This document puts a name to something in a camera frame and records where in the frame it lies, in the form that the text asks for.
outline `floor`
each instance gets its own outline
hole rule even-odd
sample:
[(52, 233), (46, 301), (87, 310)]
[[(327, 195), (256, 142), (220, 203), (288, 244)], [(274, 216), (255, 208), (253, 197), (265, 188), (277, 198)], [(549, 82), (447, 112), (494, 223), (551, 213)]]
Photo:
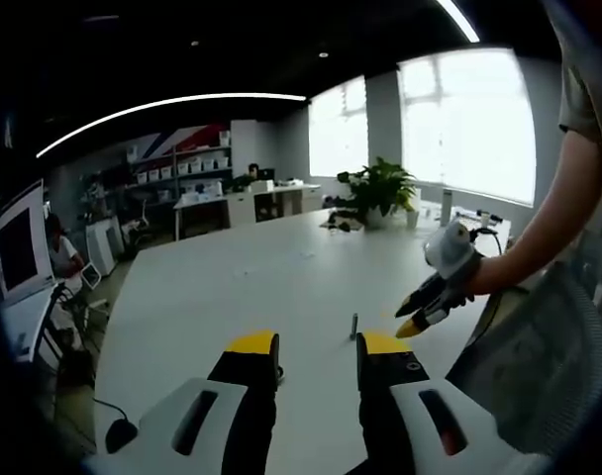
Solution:
[[(167, 242), (167, 237), (161, 237), (157, 241), (149, 242), (147, 246), (159, 245)], [(117, 265), (112, 274), (104, 278), (99, 286), (92, 292), (90, 301), (106, 299), (111, 308), (118, 298), (119, 292), (130, 270), (132, 262), (122, 262)], [(520, 290), (509, 290), (502, 294), (499, 305), (491, 305), (482, 317), (482, 323), (492, 329), (496, 327), (506, 316), (508, 316), (525, 299), (526, 293)], [(103, 340), (103, 331), (107, 320), (101, 316), (93, 318), (92, 324), (97, 327), (91, 337), (96, 345), (88, 344), (88, 349), (94, 358), (94, 367), (98, 361), (98, 355)], [(95, 452), (94, 445), (94, 423), (93, 402), (94, 391), (89, 386), (74, 389), (57, 389), (54, 409), (54, 421), (62, 435), (62, 442), (72, 456), (82, 458)]]

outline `mesh chair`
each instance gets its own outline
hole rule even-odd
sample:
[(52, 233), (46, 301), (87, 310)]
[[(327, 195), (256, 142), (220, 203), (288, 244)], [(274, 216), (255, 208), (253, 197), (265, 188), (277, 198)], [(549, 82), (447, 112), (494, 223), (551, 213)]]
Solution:
[(522, 452), (555, 455), (602, 394), (602, 322), (557, 263), (504, 322), (467, 348), (448, 379)]

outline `bright window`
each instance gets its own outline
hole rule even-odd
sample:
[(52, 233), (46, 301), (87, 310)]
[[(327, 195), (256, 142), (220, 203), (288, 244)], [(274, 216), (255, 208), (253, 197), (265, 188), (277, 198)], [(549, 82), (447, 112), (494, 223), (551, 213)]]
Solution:
[(534, 122), (510, 50), (414, 59), (400, 78), (402, 162), (418, 181), (534, 204)]
[(309, 109), (311, 176), (337, 176), (368, 164), (364, 77), (319, 94)]

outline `white table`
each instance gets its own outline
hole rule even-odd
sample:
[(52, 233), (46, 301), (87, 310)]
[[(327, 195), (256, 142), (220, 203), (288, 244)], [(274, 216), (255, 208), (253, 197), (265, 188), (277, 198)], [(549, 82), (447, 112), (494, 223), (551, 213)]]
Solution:
[[(422, 245), (438, 228), (330, 232), (319, 225), (328, 210), (258, 226), (194, 237), (142, 251), (108, 325), (96, 397), (140, 417), (191, 377), (206, 377), (229, 342), (273, 329), (286, 379), (276, 396), (277, 421), (269, 474), (346, 473), (366, 457), (358, 423), (358, 329), (394, 334), (404, 319), (393, 314), (432, 269)], [(505, 242), (510, 224), (497, 227)], [(492, 237), (478, 249), (495, 255)], [(486, 297), (452, 311), (439, 325), (411, 339), (432, 376), (444, 377), (469, 339)], [(95, 434), (119, 417), (95, 405)]]
[(49, 286), (9, 307), (2, 308), (2, 324), (11, 350), (14, 351), (15, 361), (26, 363), (35, 360), (44, 334), (53, 290), (54, 286)]
[[(303, 190), (316, 190), (321, 188), (321, 185), (294, 185), (294, 186), (275, 186), (272, 190), (268, 191), (256, 191), (256, 192), (248, 192), (245, 193), (247, 195), (258, 196), (258, 195), (268, 195), (268, 194), (278, 194), (278, 193), (290, 193), (290, 192), (303, 192)], [(175, 213), (175, 240), (180, 240), (180, 226), (181, 226), (181, 215), (182, 210), (185, 208), (191, 208), (194, 206), (206, 205), (208, 203), (217, 203), (220, 201), (227, 201), (227, 196), (219, 196), (215, 198), (210, 198), (206, 201), (192, 201), (189, 200), (186, 196), (187, 194), (183, 194), (178, 202), (173, 206), (173, 211)]]

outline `ceiling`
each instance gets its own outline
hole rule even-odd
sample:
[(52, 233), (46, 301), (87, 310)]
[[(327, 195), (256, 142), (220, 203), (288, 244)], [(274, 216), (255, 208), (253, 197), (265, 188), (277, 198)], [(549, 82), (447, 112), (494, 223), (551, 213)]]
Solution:
[[(146, 9), (93, 4), (84, 11), (11, 15), (8, 31), (16, 34), (0, 55), (0, 88), (2, 110), (16, 124), (16, 150), (34, 157), (78, 127), (147, 102), (212, 92), (312, 97), (357, 75), (390, 70), (396, 61), (467, 44), (434, 0), (255, 3), (190, 2), (187, 8), (167, 0)], [(538, 0), (455, 3), (483, 45), (559, 57)], [(320, 58), (322, 51), (329, 57)], [(276, 120), (302, 106), (244, 99), (154, 108), (80, 134), (40, 160), (52, 165), (163, 128)]]

